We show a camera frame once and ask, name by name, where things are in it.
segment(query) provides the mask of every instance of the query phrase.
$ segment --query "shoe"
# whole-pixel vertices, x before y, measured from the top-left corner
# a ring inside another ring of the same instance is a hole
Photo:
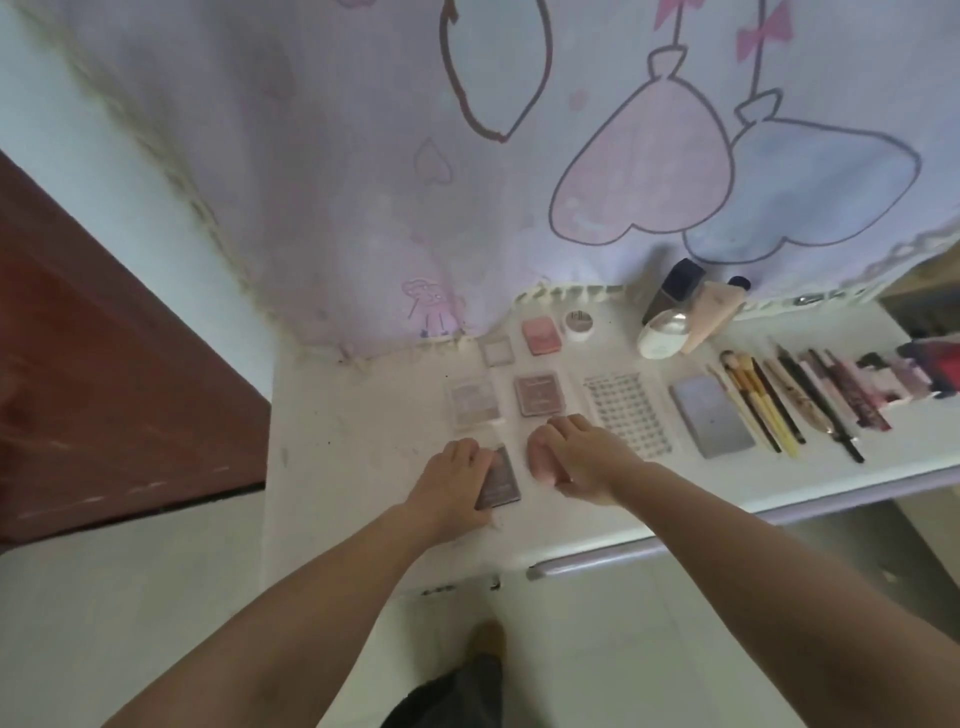
[[[473,628],[470,640],[467,643],[467,654],[464,663],[470,662],[477,655],[492,655],[501,664],[507,660],[507,633],[503,625],[495,619],[490,619]]]

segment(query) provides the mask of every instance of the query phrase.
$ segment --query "blush compact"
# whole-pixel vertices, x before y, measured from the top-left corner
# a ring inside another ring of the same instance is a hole
[[[536,319],[527,319],[520,325],[523,338],[527,340],[530,353],[541,356],[546,353],[558,352],[564,345],[557,331],[553,319],[549,316],[540,316]]]

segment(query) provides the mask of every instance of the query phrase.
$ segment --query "wooden door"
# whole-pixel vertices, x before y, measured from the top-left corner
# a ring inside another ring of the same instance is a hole
[[[0,543],[262,482],[269,419],[0,154]]]

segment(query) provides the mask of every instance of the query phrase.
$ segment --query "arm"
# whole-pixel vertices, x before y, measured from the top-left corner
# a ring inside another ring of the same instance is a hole
[[[473,506],[493,455],[449,443],[406,502],[260,595],[105,728],[316,726],[403,574],[490,522]]]
[[[666,544],[808,725],[944,726],[960,716],[960,646],[858,574],[644,463],[581,415],[538,433],[566,495],[618,504]]]

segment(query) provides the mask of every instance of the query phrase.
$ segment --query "makeup brush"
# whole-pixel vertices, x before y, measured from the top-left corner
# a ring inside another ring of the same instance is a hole
[[[774,434],[774,437],[780,441],[780,446],[786,450],[790,457],[799,457],[800,450],[797,441],[793,439],[790,430],[787,429],[786,424],[780,419],[780,415],[774,408],[774,404],[770,401],[770,398],[764,395],[763,388],[756,378],[756,375],[751,376],[751,373],[743,367],[740,363],[740,357],[736,352],[727,350],[720,354],[720,359],[724,365],[729,366],[739,373],[741,379],[747,386],[747,390],[750,392],[750,399],[755,401],[756,409],[760,413],[760,417],[766,421],[769,430]]]
[[[759,398],[750,391],[750,385],[747,383],[746,377],[742,377],[743,373],[736,368],[736,356],[733,352],[723,352],[720,354],[720,363],[723,364],[724,371],[727,372],[727,376],[730,377],[733,386],[735,386],[737,392],[740,393],[743,403],[747,406],[747,409],[750,410],[756,426],[763,433],[764,437],[767,438],[770,447],[774,449],[774,452],[783,452],[780,443],[777,442],[777,438],[770,433],[767,424],[763,421],[763,418],[760,417]]]
[[[804,434],[800,432],[800,428],[797,427],[797,423],[795,423],[793,418],[790,417],[790,413],[787,412],[786,407],[783,405],[783,400],[780,399],[780,395],[777,394],[777,390],[775,390],[770,384],[770,379],[768,379],[767,375],[763,373],[762,369],[760,369],[760,365],[756,363],[756,359],[746,353],[740,354],[739,359],[740,366],[746,370],[748,376],[756,378],[756,383],[759,384],[764,395],[774,405],[774,408],[777,410],[777,414],[780,416],[783,426],[790,430],[790,434],[793,435],[793,438],[798,443],[801,445],[806,445]]]

